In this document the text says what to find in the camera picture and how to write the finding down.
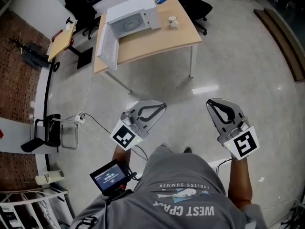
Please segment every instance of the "gray t-shirt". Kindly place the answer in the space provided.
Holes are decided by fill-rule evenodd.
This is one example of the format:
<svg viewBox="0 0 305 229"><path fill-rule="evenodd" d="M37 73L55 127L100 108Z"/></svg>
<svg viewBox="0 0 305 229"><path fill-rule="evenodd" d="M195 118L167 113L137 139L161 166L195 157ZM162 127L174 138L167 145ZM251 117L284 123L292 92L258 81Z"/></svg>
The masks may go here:
<svg viewBox="0 0 305 229"><path fill-rule="evenodd" d="M98 196L73 222L101 211L105 200ZM103 228L103 220L101 216L93 228ZM108 206L107 225L109 229L267 229L260 207L253 204L239 210L202 158L173 154L164 146L150 156L134 193Z"/></svg>

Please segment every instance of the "blue object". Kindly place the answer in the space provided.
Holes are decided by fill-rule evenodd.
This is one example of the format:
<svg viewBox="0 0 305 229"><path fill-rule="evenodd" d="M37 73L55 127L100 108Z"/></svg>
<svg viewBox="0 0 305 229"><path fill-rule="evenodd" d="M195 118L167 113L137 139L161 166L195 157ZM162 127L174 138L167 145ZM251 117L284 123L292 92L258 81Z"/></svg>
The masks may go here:
<svg viewBox="0 0 305 229"><path fill-rule="evenodd" d="M157 4L161 4L161 3L164 3L166 0L156 0L155 2L157 3Z"/></svg>

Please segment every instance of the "small display screen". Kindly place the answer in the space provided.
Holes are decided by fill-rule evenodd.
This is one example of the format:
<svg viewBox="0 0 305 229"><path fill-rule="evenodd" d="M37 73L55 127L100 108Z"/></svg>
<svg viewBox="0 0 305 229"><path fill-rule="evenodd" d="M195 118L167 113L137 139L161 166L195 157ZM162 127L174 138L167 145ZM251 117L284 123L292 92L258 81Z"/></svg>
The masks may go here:
<svg viewBox="0 0 305 229"><path fill-rule="evenodd" d="M110 188L113 184L117 183L123 178L125 178L125 174L117 164L94 177L102 190Z"/></svg>

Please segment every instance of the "black office chair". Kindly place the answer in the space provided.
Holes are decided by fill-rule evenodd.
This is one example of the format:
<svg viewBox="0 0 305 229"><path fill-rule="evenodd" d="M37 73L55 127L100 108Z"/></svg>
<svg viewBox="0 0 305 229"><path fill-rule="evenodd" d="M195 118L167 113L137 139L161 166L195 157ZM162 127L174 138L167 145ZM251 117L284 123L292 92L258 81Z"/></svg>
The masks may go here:
<svg viewBox="0 0 305 229"><path fill-rule="evenodd" d="M85 29L83 35L89 31L88 39L91 39L91 33L94 28L99 27L100 18L95 18L96 11L87 0L66 0L65 8L68 9L77 19L76 32Z"/></svg>
<svg viewBox="0 0 305 229"><path fill-rule="evenodd" d="M207 30L197 20L206 21L206 15L212 10L212 6L201 0L178 0L190 17L194 25L203 30L203 35L207 34Z"/></svg>
<svg viewBox="0 0 305 229"><path fill-rule="evenodd" d="M56 148L61 145L61 122L58 120L53 120L53 118L60 119L61 115L52 114L47 116L43 120L35 121L34 138L29 142L21 145L21 149L24 152L30 153L43 144ZM42 121L44 125L44 140L37 137L37 123L39 121Z"/></svg>

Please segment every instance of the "wooden desk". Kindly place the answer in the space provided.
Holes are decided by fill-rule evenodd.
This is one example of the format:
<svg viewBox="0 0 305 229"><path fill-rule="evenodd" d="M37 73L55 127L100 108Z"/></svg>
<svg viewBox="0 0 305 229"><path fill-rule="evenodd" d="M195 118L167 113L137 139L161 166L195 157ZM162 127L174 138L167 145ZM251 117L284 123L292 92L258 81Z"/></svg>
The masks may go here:
<svg viewBox="0 0 305 229"><path fill-rule="evenodd" d="M63 30L63 32L60 33L55 38L55 40L51 46L51 51L50 51L50 55L48 58L48 62L52 61L59 53L61 53L62 51L64 51L67 48L69 50L71 50L73 53L75 53L76 55L78 55L78 57L79 57L78 62L77 62L77 69L80 69L81 67L83 67L91 62L93 48L89 48L83 52L80 52L77 49L70 46L75 24L76 24L76 22L74 22L71 25L71 30L69 30L69 31ZM60 65L59 62L57 62L57 64L58 64L58 66L56 66L56 68L54 68L54 70L53 70L54 72L57 71L57 69Z"/></svg>
<svg viewBox="0 0 305 229"><path fill-rule="evenodd" d="M118 65L160 52L191 46L190 77L194 77L198 43L201 43L202 41L196 28L178 0L167 0L162 4L157 4L157 10L162 27L155 30L146 29L121 38ZM177 17L179 23L178 28L171 28L169 26L169 16ZM105 19L106 14L103 14L101 16L96 49L99 46ZM123 85L107 70L108 66L97 57L96 52L94 73L105 72L112 80L131 92L130 89Z"/></svg>

